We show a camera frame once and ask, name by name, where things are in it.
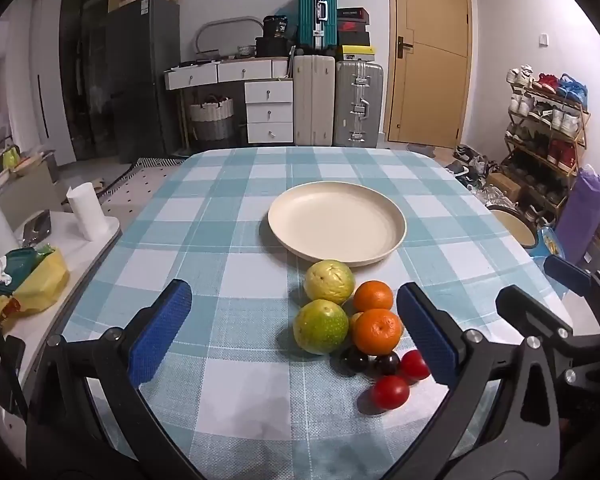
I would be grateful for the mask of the red tomato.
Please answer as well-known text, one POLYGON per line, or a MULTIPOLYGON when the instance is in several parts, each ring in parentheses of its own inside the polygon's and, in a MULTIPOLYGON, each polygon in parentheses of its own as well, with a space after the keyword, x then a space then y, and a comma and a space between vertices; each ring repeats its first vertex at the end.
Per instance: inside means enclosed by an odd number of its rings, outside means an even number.
POLYGON ((390 375, 379 378, 370 395, 378 408, 390 411, 405 404, 410 393, 410 386, 402 377, 390 375))
POLYGON ((420 352, 410 350, 402 356, 399 375, 408 382, 420 382, 430 376, 430 370, 420 352))

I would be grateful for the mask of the dark plum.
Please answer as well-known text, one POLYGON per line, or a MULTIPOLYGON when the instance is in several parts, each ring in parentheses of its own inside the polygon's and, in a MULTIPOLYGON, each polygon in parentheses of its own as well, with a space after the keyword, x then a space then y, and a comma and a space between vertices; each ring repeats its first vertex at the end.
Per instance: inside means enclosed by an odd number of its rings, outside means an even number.
POLYGON ((341 352, 340 362, 351 373, 358 374, 368 369, 370 357, 355 346, 350 346, 341 352))
POLYGON ((401 358, 396 352, 375 356, 373 360, 373 373, 376 376, 390 376, 399 373, 401 367, 401 358))

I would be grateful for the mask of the large orange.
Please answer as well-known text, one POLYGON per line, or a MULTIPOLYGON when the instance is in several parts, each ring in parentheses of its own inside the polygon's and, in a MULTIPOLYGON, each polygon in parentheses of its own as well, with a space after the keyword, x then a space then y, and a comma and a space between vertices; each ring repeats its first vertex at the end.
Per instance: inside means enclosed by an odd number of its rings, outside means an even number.
POLYGON ((352 342, 371 356, 393 352, 403 335, 400 318, 390 310, 372 309, 358 314, 352 328, 352 342))

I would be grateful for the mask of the small orange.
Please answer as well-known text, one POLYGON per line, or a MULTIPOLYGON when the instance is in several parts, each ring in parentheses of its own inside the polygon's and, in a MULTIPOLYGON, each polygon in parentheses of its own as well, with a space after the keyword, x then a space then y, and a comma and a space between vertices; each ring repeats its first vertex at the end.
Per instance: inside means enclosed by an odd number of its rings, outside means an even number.
POLYGON ((390 310, 393 306, 393 291, 384 282, 367 281, 358 286, 352 304, 358 312, 375 309, 390 310))

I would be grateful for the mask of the green yellow citrus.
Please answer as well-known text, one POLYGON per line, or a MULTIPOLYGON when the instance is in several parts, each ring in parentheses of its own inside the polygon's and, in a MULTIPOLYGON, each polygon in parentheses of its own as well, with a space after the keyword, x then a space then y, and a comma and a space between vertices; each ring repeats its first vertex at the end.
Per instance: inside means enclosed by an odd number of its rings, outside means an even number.
POLYGON ((355 290, 355 277, 346 264, 322 260, 306 271, 303 288, 309 300, 324 299, 344 304, 355 290))
POLYGON ((332 301, 317 299, 302 307, 292 323, 294 341, 309 353, 322 356, 337 350, 349 333, 349 318, 332 301))

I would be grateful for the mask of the brown longan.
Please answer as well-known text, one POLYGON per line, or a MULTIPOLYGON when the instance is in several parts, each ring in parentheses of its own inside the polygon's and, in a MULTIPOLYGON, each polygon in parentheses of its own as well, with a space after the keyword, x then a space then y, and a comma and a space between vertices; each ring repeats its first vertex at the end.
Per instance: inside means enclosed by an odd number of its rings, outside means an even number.
POLYGON ((352 315, 349 318, 349 327, 350 330, 354 330, 356 322, 358 322, 358 319, 363 315, 364 312, 356 312, 354 315, 352 315))

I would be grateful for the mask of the purple bag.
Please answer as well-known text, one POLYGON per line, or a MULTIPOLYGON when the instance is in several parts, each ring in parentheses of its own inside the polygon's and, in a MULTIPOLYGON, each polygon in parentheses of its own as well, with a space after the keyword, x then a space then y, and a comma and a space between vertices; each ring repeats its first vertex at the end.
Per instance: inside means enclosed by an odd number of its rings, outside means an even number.
POLYGON ((580 168, 556 224, 564 258, 577 264, 600 224, 600 174, 591 165, 580 168))

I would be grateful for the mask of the yellow green plastic bag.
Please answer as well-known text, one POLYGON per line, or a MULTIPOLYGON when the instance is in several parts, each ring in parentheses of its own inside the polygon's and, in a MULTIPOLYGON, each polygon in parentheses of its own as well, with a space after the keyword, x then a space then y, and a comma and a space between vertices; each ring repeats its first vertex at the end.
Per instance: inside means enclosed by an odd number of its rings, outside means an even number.
POLYGON ((51 307, 65 290, 70 272, 59 249, 13 249, 0 258, 0 321, 51 307))

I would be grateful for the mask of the wooden shoe rack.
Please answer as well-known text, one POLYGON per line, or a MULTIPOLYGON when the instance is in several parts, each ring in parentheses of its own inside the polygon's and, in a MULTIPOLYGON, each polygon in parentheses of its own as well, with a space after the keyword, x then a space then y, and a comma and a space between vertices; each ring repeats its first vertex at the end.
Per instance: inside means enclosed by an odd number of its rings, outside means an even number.
POLYGON ((512 82, 509 87, 507 155, 501 173, 520 187, 522 210, 530 219, 556 223, 588 148, 586 127, 591 114, 569 94, 536 84, 512 82))

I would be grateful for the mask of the white paper towel roll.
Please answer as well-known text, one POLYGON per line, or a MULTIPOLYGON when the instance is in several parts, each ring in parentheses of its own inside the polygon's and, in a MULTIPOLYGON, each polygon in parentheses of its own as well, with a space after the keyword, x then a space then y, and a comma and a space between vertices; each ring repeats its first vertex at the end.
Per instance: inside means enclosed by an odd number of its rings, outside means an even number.
POLYGON ((68 188, 67 200, 83 236, 94 242, 107 231, 107 221, 91 182, 68 188))

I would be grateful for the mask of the silver hard suitcase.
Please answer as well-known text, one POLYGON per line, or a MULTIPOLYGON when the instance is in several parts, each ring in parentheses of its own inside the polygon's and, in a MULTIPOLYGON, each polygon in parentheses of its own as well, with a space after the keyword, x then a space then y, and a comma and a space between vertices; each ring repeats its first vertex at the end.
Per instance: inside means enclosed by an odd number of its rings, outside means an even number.
POLYGON ((342 148, 376 148, 380 131, 384 71, 375 63, 336 65, 334 138, 342 148))

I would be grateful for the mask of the beige hard suitcase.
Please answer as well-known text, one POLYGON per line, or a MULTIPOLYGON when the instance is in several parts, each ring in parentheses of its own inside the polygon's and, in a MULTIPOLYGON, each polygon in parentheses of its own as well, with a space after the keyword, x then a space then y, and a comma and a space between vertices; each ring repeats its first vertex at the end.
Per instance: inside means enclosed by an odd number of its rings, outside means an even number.
POLYGON ((294 144, 331 146, 334 135, 335 59, 324 55, 294 57, 294 144))

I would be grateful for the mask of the white drawer desk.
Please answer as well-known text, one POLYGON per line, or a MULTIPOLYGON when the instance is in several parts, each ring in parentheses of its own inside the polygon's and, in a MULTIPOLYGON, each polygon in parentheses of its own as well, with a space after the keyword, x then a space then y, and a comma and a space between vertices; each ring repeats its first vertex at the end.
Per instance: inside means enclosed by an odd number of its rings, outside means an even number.
POLYGON ((185 90, 221 84, 241 84, 246 107, 248 144, 294 142, 294 88, 288 58, 243 58, 169 68, 166 90, 185 90))

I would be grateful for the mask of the woven laundry basket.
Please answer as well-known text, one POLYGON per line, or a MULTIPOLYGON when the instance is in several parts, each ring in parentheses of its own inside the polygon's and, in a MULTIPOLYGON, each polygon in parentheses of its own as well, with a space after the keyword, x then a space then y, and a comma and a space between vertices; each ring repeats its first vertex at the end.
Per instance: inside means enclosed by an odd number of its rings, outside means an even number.
POLYGON ((234 136, 234 101, 226 96, 208 96, 204 102, 189 105, 189 116, 196 138, 219 142, 234 136))

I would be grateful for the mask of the teal hard suitcase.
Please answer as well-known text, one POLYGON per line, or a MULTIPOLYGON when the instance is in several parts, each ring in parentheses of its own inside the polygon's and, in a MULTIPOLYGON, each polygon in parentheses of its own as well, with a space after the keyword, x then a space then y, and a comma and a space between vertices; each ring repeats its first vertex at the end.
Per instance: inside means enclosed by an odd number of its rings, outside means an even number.
POLYGON ((298 0, 298 44, 314 51, 337 47, 337 0, 298 0))

